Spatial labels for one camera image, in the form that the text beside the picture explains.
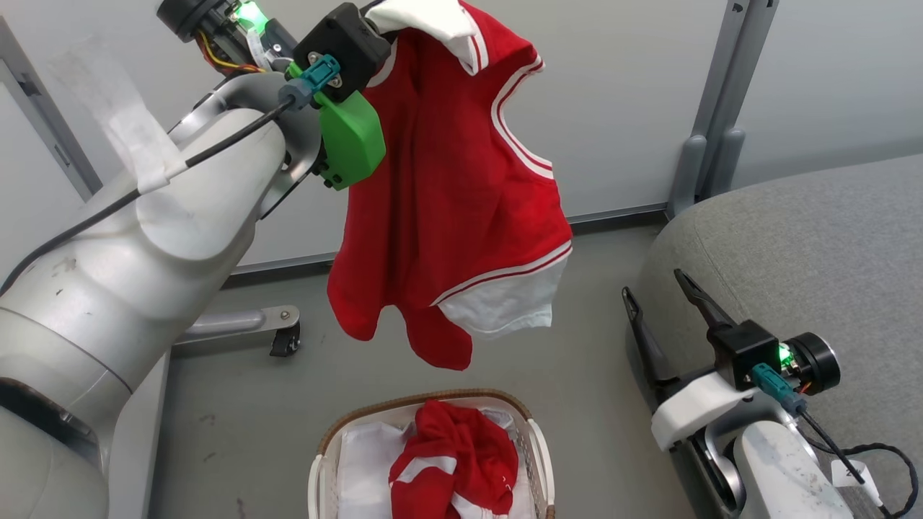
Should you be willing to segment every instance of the red stripe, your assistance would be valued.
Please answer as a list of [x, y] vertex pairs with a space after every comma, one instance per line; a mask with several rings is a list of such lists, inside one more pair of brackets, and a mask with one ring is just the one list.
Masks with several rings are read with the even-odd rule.
[[477, 73], [481, 71], [481, 47], [477, 46], [477, 39], [474, 36], [469, 36], [469, 38], [471, 38], [471, 43], [474, 44], [474, 54], [477, 55], [477, 70], [474, 71]]
[[460, 289], [456, 290], [455, 292], [452, 292], [451, 294], [449, 294], [449, 295], [447, 295], [447, 296], [445, 296], [445, 297], [442, 297], [441, 299], [439, 299], [439, 301], [437, 301], [436, 303], [433, 303], [433, 305], [438, 305], [439, 303], [442, 303], [442, 302], [445, 301], [446, 299], [448, 299], [448, 298], [450, 298], [450, 297], [452, 297], [452, 296], [455, 296], [455, 295], [457, 295], [457, 294], [459, 294], [459, 293], [461, 293], [461, 292], [464, 292], [465, 290], [468, 290], [469, 288], [475, 287], [475, 286], [477, 286], [478, 284], [481, 284], [481, 283], [487, 283], [488, 281], [495, 281], [495, 280], [498, 280], [498, 279], [509, 278], [509, 277], [513, 277], [513, 276], [522, 276], [522, 275], [525, 275], [525, 274], [531, 274], [532, 272], [535, 272], [535, 271], [537, 271], [537, 270], [539, 270], [539, 269], [542, 269], [542, 268], [544, 268], [544, 267], [547, 267], [548, 265], [550, 265], [550, 264], [552, 264], [552, 263], [554, 263], [554, 262], [560, 260], [561, 257], [565, 256], [565, 255], [566, 255], [567, 253], [569, 253], [572, 249], [573, 249], [573, 246], [567, 247], [566, 249], [564, 249], [563, 251], [561, 251], [560, 254], [556, 255], [554, 258], [549, 259], [548, 261], [546, 261], [545, 263], [542, 263], [541, 265], [532, 267], [532, 268], [529, 269], [528, 271], [523, 271], [523, 272], [510, 272], [510, 273], [507, 273], [507, 274], [498, 274], [498, 275], [493, 276], [493, 277], [489, 277], [489, 278], [485, 278], [485, 279], [482, 279], [482, 280], [475, 281], [474, 283], [468, 284], [468, 285], [464, 286], [463, 288], [460, 288]]
[[548, 170], [548, 171], [551, 171], [551, 170], [552, 170], [551, 166], [549, 166], [548, 164], [545, 164], [545, 163], [540, 163], [540, 162], [538, 162], [538, 161], [533, 157], [533, 154], [532, 154], [531, 152], [529, 152], [528, 150], [524, 149], [524, 148], [522, 147], [522, 145], [520, 145], [520, 142], [519, 142], [518, 140], [516, 140], [515, 137], [513, 137], [512, 132], [510, 132], [510, 131], [509, 131], [509, 128], [507, 128], [506, 123], [503, 121], [503, 115], [501, 114], [501, 112], [503, 111], [503, 105], [507, 102], [507, 99], [509, 99], [509, 97], [513, 94], [513, 92], [515, 92], [516, 89], [519, 88], [520, 83], [522, 83], [526, 78], [528, 78], [530, 74], [533, 74], [536, 70], [538, 70], [539, 68], [541, 68], [541, 67], [543, 67], [543, 66], [545, 66], [545, 62], [544, 62], [544, 61], [538, 62], [538, 65], [533, 66], [533, 67], [530, 68], [528, 71], [526, 71], [526, 73], [523, 74], [522, 77], [520, 77], [520, 78], [516, 81], [515, 84], [513, 84], [513, 88], [509, 89], [509, 91], [507, 92], [507, 95], [503, 96], [503, 99], [501, 99], [500, 102], [497, 104], [497, 121], [500, 122], [500, 126], [503, 128], [503, 131], [506, 132], [507, 137], [509, 137], [509, 140], [516, 146], [516, 148], [519, 149], [519, 151], [522, 152], [523, 155], [526, 156], [526, 158], [529, 159], [529, 162], [531, 162], [531, 163], [537, 165], [538, 167], [540, 167], [540, 168], [542, 168], [542, 169], [546, 169], [546, 170]]

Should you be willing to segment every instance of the gray upholstered surface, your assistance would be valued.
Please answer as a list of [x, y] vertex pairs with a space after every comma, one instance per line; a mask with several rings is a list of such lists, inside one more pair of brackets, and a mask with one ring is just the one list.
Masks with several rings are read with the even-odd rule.
[[[809, 399], [841, 444], [882, 441], [923, 468], [923, 155], [789, 177], [710, 199], [666, 227], [636, 296], [683, 371], [713, 362], [681, 268], [731, 317], [780, 338], [815, 332], [841, 384]], [[892, 511], [909, 492], [888, 453], [864, 455]], [[847, 498], [858, 516], [865, 501]], [[923, 503], [911, 517], [923, 517]]]

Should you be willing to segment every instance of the yellow wire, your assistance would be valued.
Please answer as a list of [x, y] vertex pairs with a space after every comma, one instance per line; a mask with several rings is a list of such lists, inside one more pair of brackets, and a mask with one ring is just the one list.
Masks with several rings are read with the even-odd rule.
[[[211, 51], [211, 45], [210, 45], [210, 43], [209, 43], [209, 37], [205, 35], [205, 32], [203, 32], [203, 31], [200, 30], [200, 31], [198, 32], [198, 35], [202, 37], [202, 42], [205, 43], [205, 44], [203, 45], [203, 46], [205, 47], [205, 52], [209, 53], [209, 57], [211, 58], [211, 61], [217, 63], [218, 65], [224, 66], [224, 67], [226, 67], [226, 68], [241, 68], [241, 67], [244, 67], [244, 66], [241, 66], [241, 65], [237, 65], [237, 64], [234, 64], [234, 63], [228, 63], [228, 62], [226, 62], [226, 61], [222, 61], [222, 60], [218, 59], [218, 56], [216, 56], [216, 55]], [[247, 66], [246, 66], [246, 68], [251, 68], [251, 67], [252, 67], [252, 68], [255, 68], [256, 70], [259, 70], [260, 72], [266, 72], [265, 70], [263, 70], [262, 68], [259, 68], [258, 66], [252, 66], [252, 65], [247, 65]]]

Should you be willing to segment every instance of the clothes in basket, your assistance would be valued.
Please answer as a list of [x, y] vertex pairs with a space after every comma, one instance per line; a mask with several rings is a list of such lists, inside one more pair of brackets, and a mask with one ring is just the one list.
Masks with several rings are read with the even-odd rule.
[[[426, 405], [440, 410], [440, 406], [450, 407], [448, 404], [441, 402], [431, 401], [427, 402]], [[468, 412], [473, 410], [468, 409], [458, 409], [459, 411]], [[516, 454], [516, 470], [517, 474], [515, 476], [515, 486], [512, 490], [512, 506], [509, 509], [509, 514], [492, 514], [490, 511], [486, 511], [481, 507], [474, 506], [470, 502], [464, 499], [459, 499], [459, 496], [454, 496], [454, 499], [451, 500], [452, 505], [449, 508], [452, 509], [451, 512], [444, 515], [444, 517], [459, 517], [461, 519], [492, 519], [494, 517], [508, 517], [509, 519], [531, 519], [535, 518], [535, 508], [533, 504], [533, 495], [530, 489], [529, 477], [526, 470], [526, 462], [524, 453], [519, 452], [518, 448], [515, 446], [515, 438], [517, 433], [514, 420], [512, 416], [505, 412], [495, 409], [483, 409], [481, 410], [483, 416], [485, 416], [491, 427], [493, 424], [502, 428], [506, 433], [506, 437], [511, 440], [510, 447], [514, 450]], [[421, 509], [410, 509], [408, 511], [407, 507], [413, 507], [413, 499], [415, 498], [410, 489], [399, 489], [399, 495], [404, 497], [402, 503], [398, 503], [399, 507], [397, 510], [405, 510], [404, 513], [396, 512], [392, 515], [393, 504], [391, 502], [391, 493], [393, 491], [392, 487], [389, 485], [389, 472], [391, 472], [392, 467], [395, 467], [397, 470], [400, 470], [398, 477], [401, 475], [406, 475], [408, 472], [405, 470], [408, 467], [408, 463], [403, 463], [400, 466], [395, 465], [395, 463], [401, 458], [402, 453], [404, 452], [407, 441], [412, 438], [416, 433], [416, 426], [414, 423], [408, 424], [405, 428], [396, 428], [392, 425], [384, 423], [371, 423], [364, 424], [352, 427], [345, 431], [342, 439], [342, 449], [340, 453], [340, 470], [338, 472], [338, 489], [339, 489], [339, 519], [403, 519], [401, 515], [408, 515], [413, 517], [430, 517], [430, 515], [416, 515], [415, 513], [424, 513], [424, 510], [421, 510], [424, 505], [421, 505]], [[434, 446], [430, 444], [429, 446], [424, 446], [422, 451], [417, 451], [416, 453], [425, 453], [427, 449], [431, 449]], [[437, 466], [440, 463], [446, 463], [447, 459], [450, 459], [445, 456], [431, 456], [428, 458], [415, 457], [410, 462], [411, 464], [416, 464], [416, 468], [425, 466], [427, 463], [433, 464], [431, 466]], [[412, 470], [411, 472], [419, 473], [419, 470]]]

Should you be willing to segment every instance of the red and white shirt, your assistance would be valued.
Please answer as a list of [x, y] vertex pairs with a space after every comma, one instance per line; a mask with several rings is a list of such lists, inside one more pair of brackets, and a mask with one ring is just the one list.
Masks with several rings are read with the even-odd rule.
[[364, 92], [388, 153], [350, 188], [330, 303], [360, 340], [395, 305], [416, 354], [465, 369], [471, 336], [550, 326], [570, 253], [551, 163], [503, 116], [545, 64], [529, 42], [456, 0], [388, 0], [368, 16], [383, 30], [419, 29], [400, 32]]

